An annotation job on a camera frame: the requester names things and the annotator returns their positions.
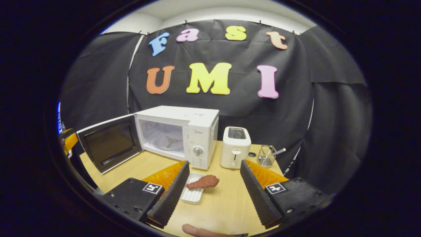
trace open microwave door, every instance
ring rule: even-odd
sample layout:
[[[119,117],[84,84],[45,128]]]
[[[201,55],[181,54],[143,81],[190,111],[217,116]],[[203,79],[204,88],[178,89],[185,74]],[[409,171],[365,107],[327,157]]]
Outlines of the open microwave door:
[[[89,159],[101,174],[143,150],[133,114],[81,129],[77,131],[77,136]]]

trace wooden table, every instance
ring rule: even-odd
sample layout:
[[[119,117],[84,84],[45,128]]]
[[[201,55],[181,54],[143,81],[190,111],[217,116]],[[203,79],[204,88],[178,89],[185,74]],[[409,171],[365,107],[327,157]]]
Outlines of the wooden table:
[[[260,146],[252,144],[250,152],[258,154]],[[202,199],[198,205],[187,204],[179,200],[167,226],[164,229],[158,228],[159,230],[183,237],[190,236],[182,231],[181,226],[183,224],[191,224],[197,228],[225,234],[248,233],[253,235],[275,228],[272,227],[266,230],[261,225],[241,178],[240,170],[231,170],[220,166],[221,148],[222,142],[218,141],[208,170],[199,170],[190,166],[190,172],[215,175],[220,179],[219,184],[214,188],[203,190]],[[86,153],[81,154],[80,158],[89,175],[104,193],[107,193],[128,178],[141,180],[179,162],[178,160],[143,151],[101,175]],[[248,157],[247,159],[257,163],[256,157]],[[276,162],[269,170],[282,175]]]

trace microwave window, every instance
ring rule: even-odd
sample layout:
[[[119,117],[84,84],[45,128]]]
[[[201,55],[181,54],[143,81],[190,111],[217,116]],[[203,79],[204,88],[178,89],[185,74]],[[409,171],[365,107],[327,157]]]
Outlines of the microwave window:
[[[147,146],[162,151],[183,152],[183,130],[181,126],[143,121],[142,130]]]
[[[129,124],[91,133],[86,143],[93,159],[103,165],[135,147]]]

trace toaster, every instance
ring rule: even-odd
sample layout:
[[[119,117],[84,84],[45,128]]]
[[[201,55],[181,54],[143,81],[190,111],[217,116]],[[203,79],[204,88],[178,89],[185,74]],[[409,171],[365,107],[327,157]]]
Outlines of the toaster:
[[[221,166],[229,169],[239,169],[241,161],[248,156],[250,145],[251,139],[247,129],[226,127],[224,138],[222,139]]]

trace white tray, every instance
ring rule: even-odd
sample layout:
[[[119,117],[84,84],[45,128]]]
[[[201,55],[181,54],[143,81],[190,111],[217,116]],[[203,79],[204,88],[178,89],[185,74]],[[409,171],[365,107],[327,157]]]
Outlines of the white tray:
[[[205,176],[201,173],[191,172],[187,178],[186,184],[184,185],[183,192],[181,193],[180,199],[185,203],[190,203],[197,205],[200,203],[200,198],[202,197],[203,188],[189,190],[187,188],[188,183],[193,183],[199,180],[201,177]]]

